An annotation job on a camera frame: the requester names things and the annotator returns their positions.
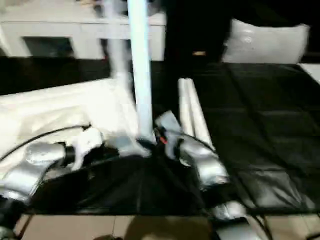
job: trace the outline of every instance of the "tiled floor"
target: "tiled floor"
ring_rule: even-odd
[[[17,232],[26,219],[17,225]],[[308,234],[320,232],[316,215],[273,216],[267,221],[275,240],[304,240]],[[251,219],[249,222],[266,240],[258,225]],[[103,240],[107,235],[124,240],[209,240],[210,226],[202,217],[39,215],[32,218],[23,240]]]

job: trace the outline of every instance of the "white furniture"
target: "white furniture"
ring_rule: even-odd
[[[110,23],[118,23],[117,31],[110,31]],[[163,59],[165,24],[164,13],[148,18],[149,51],[154,61]],[[77,59],[103,59],[100,39],[130,39],[129,18],[99,18],[91,5],[75,0],[30,0],[9,6],[0,15],[5,38],[4,48],[10,57],[30,57],[23,37],[65,37],[70,40]]]

